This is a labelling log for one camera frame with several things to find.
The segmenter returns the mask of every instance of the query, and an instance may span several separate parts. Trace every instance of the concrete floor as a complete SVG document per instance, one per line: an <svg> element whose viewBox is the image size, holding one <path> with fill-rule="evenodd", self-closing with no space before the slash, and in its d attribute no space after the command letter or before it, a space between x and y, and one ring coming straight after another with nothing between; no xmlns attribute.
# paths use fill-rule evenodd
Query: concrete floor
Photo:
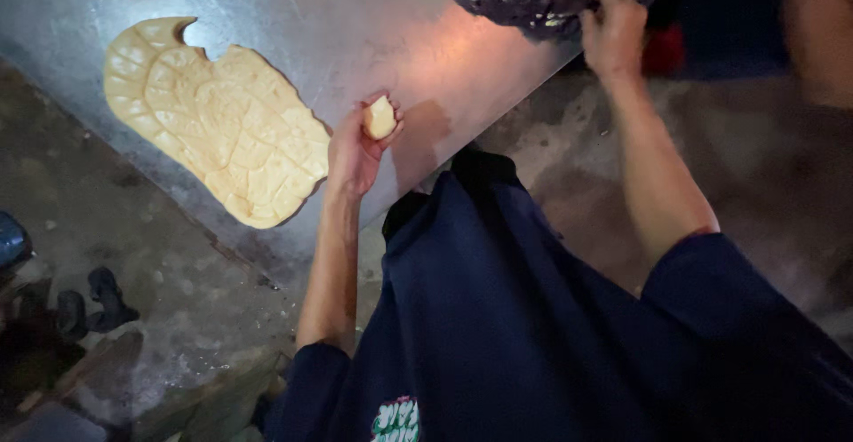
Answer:
<svg viewBox="0 0 853 442"><path fill-rule="evenodd" d="M853 118L803 104L785 78L653 81L651 89L723 230L853 350ZM62 395L135 439L183 427L197 439L236 434L281 365L278 354L293 353L305 281L265 280L5 65L0 94L0 210L27 227L38 253L15 284L49 278L55 303L60 290L87 295L86 274L106 264L142 313L83 340L90 353L61 381ZM591 76L553 77L478 143L515 160L571 251L639 294L648 266L622 199L617 137ZM359 329L381 287L381 222L360 235ZM216 394L240 409L221 416L223 405L208 402Z"/></svg>

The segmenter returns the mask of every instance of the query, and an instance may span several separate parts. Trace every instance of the flattened dough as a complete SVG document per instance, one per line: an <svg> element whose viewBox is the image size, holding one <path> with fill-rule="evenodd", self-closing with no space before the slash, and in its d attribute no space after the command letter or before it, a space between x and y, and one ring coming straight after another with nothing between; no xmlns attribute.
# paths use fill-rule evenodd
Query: flattened dough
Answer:
<svg viewBox="0 0 853 442"><path fill-rule="evenodd" d="M364 109L364 128L371 139L385 139L395 127L397 120L394 119L394 108L386 96L378 98L369 108Z"/></svg>
<svg viewBox="0 0 853 442"><path fill-rule="evenodd" d="M144 20L107 47L104 93L122 122L189 169L237 220L279 224L328 171L329 137L258 53L216 62L179 32L192 17Z"/></svg>

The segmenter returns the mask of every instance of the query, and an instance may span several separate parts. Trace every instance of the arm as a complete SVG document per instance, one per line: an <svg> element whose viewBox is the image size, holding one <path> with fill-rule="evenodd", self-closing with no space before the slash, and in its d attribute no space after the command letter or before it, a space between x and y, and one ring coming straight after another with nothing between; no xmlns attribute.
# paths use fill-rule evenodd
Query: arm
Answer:
<svg viewBox="0 0 853 442"><path fill-rule="evenodd" d="M363 109L387 92L360 102L338 124L328 147L328 179L308 292L299 315L296 348L316 342L352 354L356 331L358 213L376 180L382 152L403 130L400 105L392 102L397 127L381 141L364 134Z"/></svg>
<svg viewBox="0 0 853 442"><path fill-rule="evenodd" d="M646 92L640 74L646 9L635 0L599 1L599 14L581 14L583 48L613 108L631 219L656 262L684 237L720 228Z"/></svg>
<svg viewBox="0 0 853 442"><path fill-rule="evenodd" d="M853 0L785 0L785 35L806 98L853 108Z"/></svg>

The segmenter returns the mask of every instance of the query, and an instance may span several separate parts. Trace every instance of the stainless steel table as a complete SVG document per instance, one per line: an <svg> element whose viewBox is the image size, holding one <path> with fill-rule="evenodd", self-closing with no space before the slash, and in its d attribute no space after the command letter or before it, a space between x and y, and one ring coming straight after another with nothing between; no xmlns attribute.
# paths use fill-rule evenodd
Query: stainless steel table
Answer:
<svg viewBox="0 0 853 442"><path fill-rule="evenodd" d="M351 103L388 88L407 131L365 198L362 224L473 140L580 52L533 43L452 0L0 0L0 56L174 197L227 247L279 284L304 284L323 186L289 222L251 229L232 219L179 164L112 116L104 49L123 29L197 16L185 40L211 59L228 44L258 50L316 116L334 127Z"/></svg>

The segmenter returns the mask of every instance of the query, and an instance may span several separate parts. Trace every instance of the person's right hand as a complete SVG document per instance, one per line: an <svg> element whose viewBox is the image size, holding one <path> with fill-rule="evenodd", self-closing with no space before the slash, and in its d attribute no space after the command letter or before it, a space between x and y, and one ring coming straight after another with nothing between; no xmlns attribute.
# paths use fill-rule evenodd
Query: person's right hand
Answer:
<svg viewBox="0 0 853 442"><path fill-rule="evenodd" d="M581 12L587 65L605 87L640 76L646 8L636 0L598 0L598 12Z"/></svg>
<svg viewBox="0 0 853 442"><path fill-rule="evenodd" d="M357 102L335 128L328 144L327 194L360 202L376 181L382 153L403 131L400 103L391 100L394 119L397 120L394 131L381 141L374 141L364 133L364 109L382 96L389 97L388 91L380 90Z"/></svg>

